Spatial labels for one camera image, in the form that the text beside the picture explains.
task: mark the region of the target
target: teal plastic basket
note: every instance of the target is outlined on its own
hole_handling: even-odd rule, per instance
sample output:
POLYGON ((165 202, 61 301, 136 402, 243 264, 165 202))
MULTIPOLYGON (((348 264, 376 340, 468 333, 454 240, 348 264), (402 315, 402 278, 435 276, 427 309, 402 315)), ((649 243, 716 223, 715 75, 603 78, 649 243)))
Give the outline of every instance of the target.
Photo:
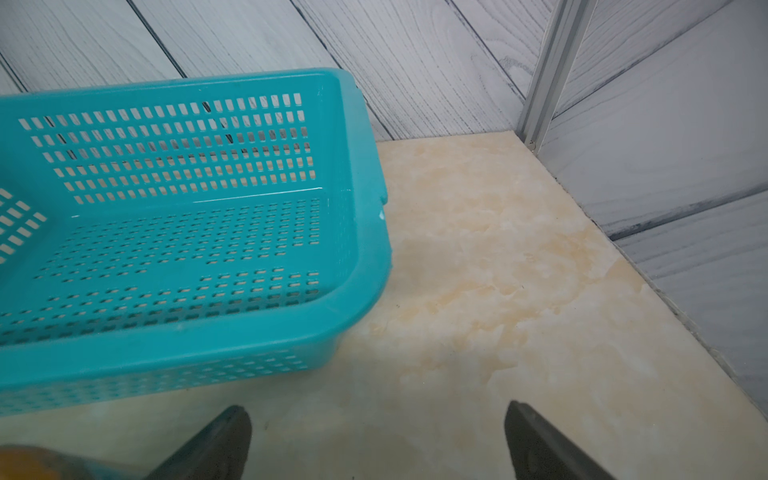
POLYGON ((385 285, 344 71, 4 97, 0 131, 0 415, 316 368, 385 285))

